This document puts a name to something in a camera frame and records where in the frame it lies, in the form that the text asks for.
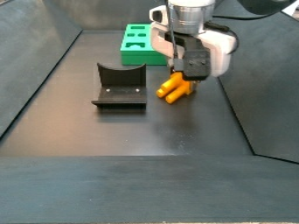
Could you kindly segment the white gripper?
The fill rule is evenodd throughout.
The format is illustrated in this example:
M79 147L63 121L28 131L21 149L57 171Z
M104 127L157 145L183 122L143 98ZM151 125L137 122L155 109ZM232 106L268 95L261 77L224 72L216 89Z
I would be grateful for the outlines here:
M223 75L229 67L231 54L237 48L237 37L225 26L211 22L213 4L164 4L149 10L151 45L173 65L175 47L164 40L164 34L180 33L199 39L209 49L211 75Z

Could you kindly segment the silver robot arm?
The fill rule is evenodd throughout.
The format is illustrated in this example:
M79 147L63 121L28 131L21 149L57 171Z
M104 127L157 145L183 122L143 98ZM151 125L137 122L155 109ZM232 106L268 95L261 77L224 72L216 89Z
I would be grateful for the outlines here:
M233 31L211 22L213 6L215 0L165 0L149 10L152 48L185 81L223 75L239 47Z

